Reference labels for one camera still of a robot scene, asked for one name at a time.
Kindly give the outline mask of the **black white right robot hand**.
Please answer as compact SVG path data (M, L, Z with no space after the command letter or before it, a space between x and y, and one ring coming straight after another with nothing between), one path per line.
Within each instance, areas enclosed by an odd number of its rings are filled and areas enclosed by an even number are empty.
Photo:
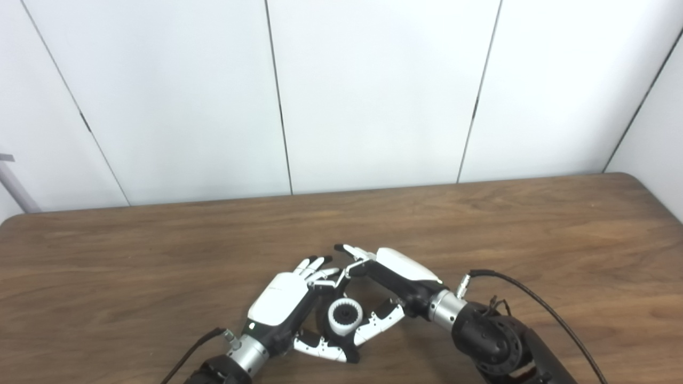
M336 251L351 256L356 266L350 275L359 274L395 294L371 312L356 329L353 341L360 346L396 325L404 317L422 317L453 334L461 300L428 268L387 247L375 253L349 244L337 244Z

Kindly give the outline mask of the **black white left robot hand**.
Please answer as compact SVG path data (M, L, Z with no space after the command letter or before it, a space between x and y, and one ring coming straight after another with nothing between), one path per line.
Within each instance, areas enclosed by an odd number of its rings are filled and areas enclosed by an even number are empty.
M311 356L355 364L353 333L362 310L345 295L344 270L326 268L330 256L310 256L292 271L278 273L247 311L240 341L261 359L297 350Z

